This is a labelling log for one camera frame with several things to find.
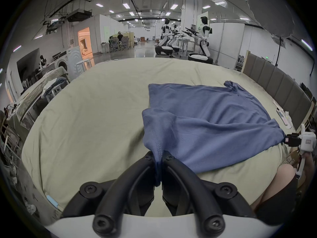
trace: cardboard box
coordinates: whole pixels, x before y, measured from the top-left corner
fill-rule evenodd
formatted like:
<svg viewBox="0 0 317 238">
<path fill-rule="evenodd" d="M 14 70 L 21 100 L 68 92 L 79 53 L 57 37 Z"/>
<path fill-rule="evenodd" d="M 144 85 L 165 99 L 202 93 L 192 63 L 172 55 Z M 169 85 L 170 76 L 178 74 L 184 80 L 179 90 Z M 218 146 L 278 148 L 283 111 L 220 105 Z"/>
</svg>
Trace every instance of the cardboard box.
<svg viewBox="0 0 317 238">
<path fill-rule="evenodd" d="M 297 147 L 292 147 L 283 163 L 290 164 L 293 167 L 297 168 L 298 162 L 299 162 L 299 153 L 298 153 Z"/>
</svg>

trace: doorway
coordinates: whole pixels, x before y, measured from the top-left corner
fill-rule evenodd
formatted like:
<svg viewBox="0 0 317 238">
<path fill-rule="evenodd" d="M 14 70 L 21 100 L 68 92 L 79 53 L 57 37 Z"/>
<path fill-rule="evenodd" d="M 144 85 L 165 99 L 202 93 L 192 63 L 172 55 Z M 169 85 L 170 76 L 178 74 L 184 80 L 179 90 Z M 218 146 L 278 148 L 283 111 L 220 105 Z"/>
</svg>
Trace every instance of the doorway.
<svg viewBox="0 0 317 238">
<path fill-rule="evenodd" d="M 33 84 L 35 83 L 35 70 L 39 68 L 39 61 L 40 49 L 33 50 L 17 61 L 21 83 L 27 79 Z"/>
<path fill-rule="evenodd" d="M 93 57 L 89 27 L 78 31 L 78 44 L 81 51 L 81 57 L 83 60 Z"/>
</svg>

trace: white humanoid robot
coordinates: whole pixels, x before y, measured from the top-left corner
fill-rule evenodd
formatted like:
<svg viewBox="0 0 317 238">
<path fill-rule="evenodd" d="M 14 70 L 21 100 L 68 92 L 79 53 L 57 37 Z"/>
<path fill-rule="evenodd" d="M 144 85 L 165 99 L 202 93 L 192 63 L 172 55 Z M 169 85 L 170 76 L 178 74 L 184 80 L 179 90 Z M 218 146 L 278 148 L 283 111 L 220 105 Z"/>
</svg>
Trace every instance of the white humanoid robot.
<svg viewBox="0 0 317 238">
<path fill-rule="evenodd" d="M 155 52 L 158 55 L 160 55 L 161 52 L 165 53 L 166 55 L 171 55 L 174 51 L 172 47 L 166 45 L 166 43 L 169 41 L 169 36 L 173 35 L 170 33 L 170 27 L 168 25 L 169 22 L 169 19 L 165 20 L 165 24 L 162 27 L 163 40 L 161 40 L 160 43 L 155 47 Z"/>
<path fill-rule="evenodd" d="M 201 21 L 203 25 L 200 26 L 199 33 L 196 32 L 195 30 L 188 29 L 188 28 L 186 28 L 188 32 L 183 31 L 184 33 L 188 34 L 189 36 L 197 40 L 197 43 L 203 52 L 203 54 L 190 53 L 188 55 L 188 60 L 212 64 L 213 59 L 210 57 L 210 52 L 208 50 L 208 46 L 209 46 L 208 35 L 212 33 L 212 29 L 208 26 L 207 17 L 201 17 Z"/>
<path fill-rule="evenodd" d="M 179 34 L 178 31 L 176 30 L 176 25 L 174 25 L 174 29 L 172 30 L 172 36 L 170 36 L 170 40 L 167 42 L 167 46 L 172 47 L 173 50 L 178 54 L 180 47 L 173 45 L 173 43 L 176 41 L 176 37 Z"/>
</svg>

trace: robotic hand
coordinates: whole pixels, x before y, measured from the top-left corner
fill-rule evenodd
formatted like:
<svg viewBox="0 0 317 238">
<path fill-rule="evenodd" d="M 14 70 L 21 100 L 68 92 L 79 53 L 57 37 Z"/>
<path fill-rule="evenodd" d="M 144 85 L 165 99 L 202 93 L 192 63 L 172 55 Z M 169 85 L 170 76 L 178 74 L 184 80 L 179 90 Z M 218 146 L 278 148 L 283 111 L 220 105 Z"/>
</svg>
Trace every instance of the robotic hand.
<svg viewBox="0 0 317 238">
<path fill-rule="evenodd" d="M 299 161 L 299 167 L 296 171 L 296 178 L 299 179 L 303 174 L 303 169 L 305 165 L 305 158 L 302 155 L 305 152 L 312 152 L 316 147 L 317 140 L 316 135 L 313 132 L 306 132 L 305 125 L 301 125 L 301 134 L 292 133 L 288 134 L 284 139 L 285 144 L 299 148 L 299 154 L 301 156 L 301 160 Z"/>
</svg>

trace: black shorts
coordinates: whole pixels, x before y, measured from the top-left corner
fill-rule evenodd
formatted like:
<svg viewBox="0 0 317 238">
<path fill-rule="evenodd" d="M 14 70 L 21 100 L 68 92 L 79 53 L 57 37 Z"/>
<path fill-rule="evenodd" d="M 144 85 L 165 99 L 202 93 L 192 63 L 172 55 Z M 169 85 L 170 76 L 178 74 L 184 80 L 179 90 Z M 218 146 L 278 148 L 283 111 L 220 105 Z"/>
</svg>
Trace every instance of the black shorts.
<svg viewBox="0 0 317 238">
<path fill-rule="evenodd" d="M 294 178 L 281 191 L 260 204 L 256 210 L 259 220 L 268 225 L 285 223 L 295 208 L 297 179 Z"/>
</svg>

